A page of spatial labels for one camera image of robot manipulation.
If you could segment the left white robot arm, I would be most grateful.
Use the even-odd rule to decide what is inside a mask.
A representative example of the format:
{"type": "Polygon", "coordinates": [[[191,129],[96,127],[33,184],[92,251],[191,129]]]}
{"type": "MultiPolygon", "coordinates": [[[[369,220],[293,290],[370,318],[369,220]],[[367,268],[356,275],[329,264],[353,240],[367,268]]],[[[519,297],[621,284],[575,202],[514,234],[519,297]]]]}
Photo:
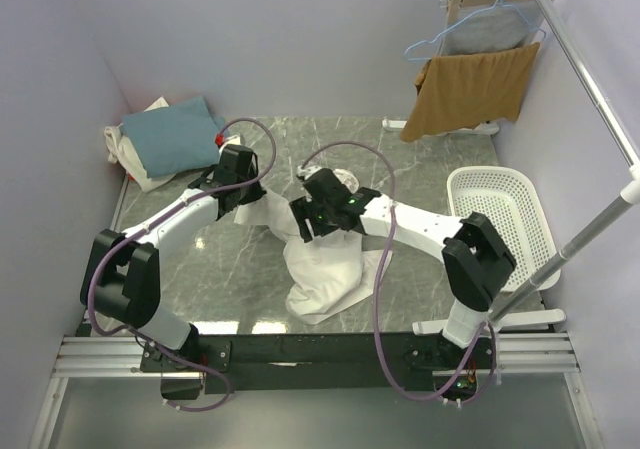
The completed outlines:
{"type": "Polygon", "coordinates": [[[161,263],[201,229],[266,191],[255,152],[231,142],[178,199],[123,232],[101,231],[92,244],[80,301],[165,347],[164,358],[186,371],[204,361],[199,331],[161,303],[161,263]]]}

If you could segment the white t-shirt red print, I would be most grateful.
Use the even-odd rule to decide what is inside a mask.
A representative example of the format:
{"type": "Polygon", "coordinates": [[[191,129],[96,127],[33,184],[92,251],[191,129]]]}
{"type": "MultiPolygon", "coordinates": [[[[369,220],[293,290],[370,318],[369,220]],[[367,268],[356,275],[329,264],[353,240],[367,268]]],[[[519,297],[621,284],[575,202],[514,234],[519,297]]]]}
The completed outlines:
{"type": "Polygon", "coordinates": [[[266,226],[285,243],[283,259],[293,279],[285,307],[301,322],[317,325],[373,294],[383,252],[365,250],[362,235],[338,230],[306,243],[289,202],[271,190],[240,206],[234,222],[266,226]]]}

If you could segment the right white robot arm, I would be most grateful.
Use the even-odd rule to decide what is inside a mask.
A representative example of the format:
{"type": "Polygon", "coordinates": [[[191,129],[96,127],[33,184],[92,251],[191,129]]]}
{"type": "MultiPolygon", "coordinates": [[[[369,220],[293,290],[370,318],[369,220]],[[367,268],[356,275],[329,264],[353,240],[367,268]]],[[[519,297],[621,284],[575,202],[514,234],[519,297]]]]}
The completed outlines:
{"type": "Polygon", "coordinates": [[[454,303],[441,330],[439,356],[460,368],[474,355],[474,338],[517,262],[483,214],[466,218],[397,203],[379,191],[352,192],[329,168],[297,170],[306,195],[290,203],[300,236],[308,243],[338,230],[388,237],[441,262],[454,303]]]}

